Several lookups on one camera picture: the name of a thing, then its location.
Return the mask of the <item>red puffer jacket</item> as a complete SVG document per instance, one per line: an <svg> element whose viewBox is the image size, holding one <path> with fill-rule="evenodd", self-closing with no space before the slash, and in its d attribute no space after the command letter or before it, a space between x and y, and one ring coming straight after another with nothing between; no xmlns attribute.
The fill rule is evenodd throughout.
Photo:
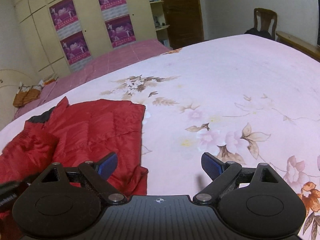
<svg viewBox="0 0 320 240"><path fill-rule="evenodd" d="M144 105L131 101L70 105L62 99L53 110L27 120L1 153L1 239L131 238L135 198L147 192L148 171L140 164L144 113ZM50 164L77 167L110 153L117 155L118 165L107 182L126 197L126 203L108 207L92 227L72 237L30 237L17 225L13 205Z"/></svg>

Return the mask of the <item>white floral bed sheet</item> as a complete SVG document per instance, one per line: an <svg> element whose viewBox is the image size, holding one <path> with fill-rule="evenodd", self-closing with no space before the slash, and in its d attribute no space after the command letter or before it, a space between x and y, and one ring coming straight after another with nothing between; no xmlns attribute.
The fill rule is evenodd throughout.
<svg viewBox="0 0 320 240"><path fill-rule="evenodd" d="M64 94L69 103L146 107L148 194L194 195L209 152L271 165L306 205L302 239L319 239L319 62L253 35L198 43L116 70Z"/></svg>

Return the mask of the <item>orange patterned pillow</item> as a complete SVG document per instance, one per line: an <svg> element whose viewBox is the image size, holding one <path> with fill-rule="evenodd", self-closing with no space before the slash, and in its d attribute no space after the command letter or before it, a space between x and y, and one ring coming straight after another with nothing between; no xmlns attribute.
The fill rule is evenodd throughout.
<svg viewBox="0 0 320 240"><path fill-rule="evenodd" d="M13 106L16 108L21 108L26 104L37 100L42 91L48 87L51 83L54 83L57 78L51 78L47 80L41 80L37 85L27 86L20 82L18 86L17 93L13 100Z"/></svg>

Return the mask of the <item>cream curved headboard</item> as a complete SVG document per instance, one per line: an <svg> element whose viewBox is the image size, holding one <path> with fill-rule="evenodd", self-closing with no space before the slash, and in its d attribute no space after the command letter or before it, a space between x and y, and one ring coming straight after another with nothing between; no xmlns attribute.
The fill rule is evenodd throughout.
<svg viewBox="0 0 320 240"><path fill-rule="evenodd" d="M16 108L13 101L20 83L30 86L38 83L36 75L28 75L22 71L14 69L1 69L1 90L0 90L0 127L3 129L13 119Z"/></svg>

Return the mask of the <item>purple poster lower left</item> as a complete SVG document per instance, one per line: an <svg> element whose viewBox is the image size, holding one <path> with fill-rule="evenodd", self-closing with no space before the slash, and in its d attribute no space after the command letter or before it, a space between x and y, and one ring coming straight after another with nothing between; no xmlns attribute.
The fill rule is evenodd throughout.
<svg viewBox="0 0 320 240"><path fill-rule="evenodd" d="M90 57L90 52L82 31L60 41L69 65Z"/></svg>

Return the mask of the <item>wooden bed footboard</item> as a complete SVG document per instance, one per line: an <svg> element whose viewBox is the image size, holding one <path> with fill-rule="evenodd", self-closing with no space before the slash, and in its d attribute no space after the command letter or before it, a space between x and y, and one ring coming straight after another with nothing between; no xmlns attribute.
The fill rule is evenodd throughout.
<svg viewBox="0 0 320 240"><path fill-rule="evenodd" d="M320 61L319 46L314 46L308 42L301 40L300 38L297 38L283 31L276 31L276 35L280 43L292 47L318 62Z"/></svg>

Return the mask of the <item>pink quilted blanket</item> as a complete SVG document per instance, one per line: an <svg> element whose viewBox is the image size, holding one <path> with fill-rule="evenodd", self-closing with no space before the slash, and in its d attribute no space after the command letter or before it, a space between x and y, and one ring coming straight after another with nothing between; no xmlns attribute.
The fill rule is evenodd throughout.
<svg viewBox="0 0 320 240"><path fill-rule="evenodd" d="M17 119L32 109L35 109L84 83L169 51L170 49L165 47L158 40L139 41L117 48L89 61L81 70L63 78L58 78L56 81L45 85L40 96L36 100L18 109L13 119Z"/></svg>

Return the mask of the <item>cream wardrobe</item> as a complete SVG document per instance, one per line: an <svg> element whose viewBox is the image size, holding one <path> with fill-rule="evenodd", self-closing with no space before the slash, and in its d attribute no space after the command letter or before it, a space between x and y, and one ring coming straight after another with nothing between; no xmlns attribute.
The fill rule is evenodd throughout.
<svg viewBox="0 0 320 240"><path fill-rule="evenodd" d="M49 7L62 0L13 0L32 66L40 77L53 73L67 75L67 64L59 67L56 62L64 59L58 36L49 18ZM93 57L112 50L98 0L73 0L85 41Z"/></svg>

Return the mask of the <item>purple poster lower right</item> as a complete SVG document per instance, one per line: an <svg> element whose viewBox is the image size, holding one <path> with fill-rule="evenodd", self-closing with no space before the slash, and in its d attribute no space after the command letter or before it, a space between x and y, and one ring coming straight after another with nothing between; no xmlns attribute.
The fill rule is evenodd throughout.
<svg viewBox="0 0 320 240"><path fill-rule="evenodd" d="M136 41L133 25L129 15L105 21L105 25L112 48L118 48Z"/></svg>

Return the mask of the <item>wooden chair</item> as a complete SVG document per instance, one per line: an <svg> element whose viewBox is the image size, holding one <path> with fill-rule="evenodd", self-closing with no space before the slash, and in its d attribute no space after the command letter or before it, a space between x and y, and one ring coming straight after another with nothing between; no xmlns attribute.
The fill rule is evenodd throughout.
<svg viewBox="0 0 320 240"><path fill-rule="evenodd" d="M278 15L275 11L264 8L255 8L254 27L247 30L245 34L260 36L275 41L277 21Z"/></svg>

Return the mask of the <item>purple poster upper left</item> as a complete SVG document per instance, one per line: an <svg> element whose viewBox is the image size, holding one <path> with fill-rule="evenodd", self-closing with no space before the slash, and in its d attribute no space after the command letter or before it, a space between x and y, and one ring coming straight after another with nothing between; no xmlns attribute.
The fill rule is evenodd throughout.
<svg viewBox="0 0 320 240"><path fill-rule="evenodd" d="M62 0L49 7L49 11L56 31L78 21L73 0Z"/></svg>

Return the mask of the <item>cream corner shelf unit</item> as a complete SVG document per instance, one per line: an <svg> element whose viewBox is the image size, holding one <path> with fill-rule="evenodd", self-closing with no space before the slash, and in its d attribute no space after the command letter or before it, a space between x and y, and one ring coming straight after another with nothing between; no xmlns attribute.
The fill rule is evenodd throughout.
<svg viewBox="0 0 320 240"><path fill-rule="evenodd" d="M157 39L165 47L172 49L168 34L170 25L167 23L164 13L164 0L149 0L149 3L152 11Z"/></svg>

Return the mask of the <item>dark wooden door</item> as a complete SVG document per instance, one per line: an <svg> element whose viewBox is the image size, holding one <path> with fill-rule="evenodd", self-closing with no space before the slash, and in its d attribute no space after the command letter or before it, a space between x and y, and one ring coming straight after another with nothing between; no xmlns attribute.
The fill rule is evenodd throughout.
<svg viewBox="0 0 320 240"><path fill-rule="evenodd" d="M163 9L173 49L204 41L200 0L164 0Z"/></svg>

